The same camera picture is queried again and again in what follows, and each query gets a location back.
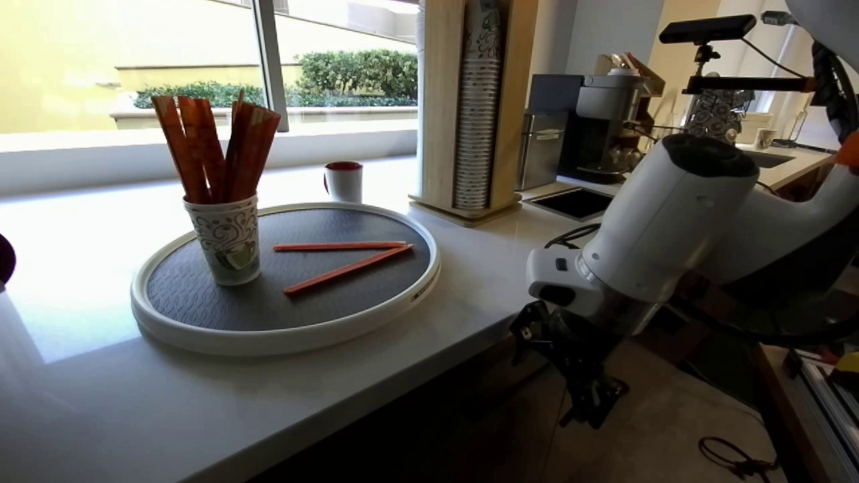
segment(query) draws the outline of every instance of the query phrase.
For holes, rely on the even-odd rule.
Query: floor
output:
[[[512,348],[498,345],[258,481],[734,481],[698,454],[706,434],[725,437],[753,459],[773,459],[756,410],[635,341],[605,363],[630,395],[600,430],[575,420],[557,426],[563,380],[554,371],[541,371],[536,356],[520,367],[510,356]]]

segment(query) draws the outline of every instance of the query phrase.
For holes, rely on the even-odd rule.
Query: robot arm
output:
[[[850,35],[859,0],[789,0],[789,7],[818,42],[859,66]],[[756,305],[834,285],[859,247],[859,132],[811,202],[791,204],[753,182],[753,162],[732,144],[666,137],[581,249],[549,243],[528,254],[536,305],[520,310],[512,332],[565,376],[575,419],[600,423],[623,395],[600,359],[647,328],[685,273]]]

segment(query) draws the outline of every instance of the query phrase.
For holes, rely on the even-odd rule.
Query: coffee machine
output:
[[[524,153],[524,187],[575,178],[619,182],[648,135],[648,90],[630,70],[605,76],[533,76]]]

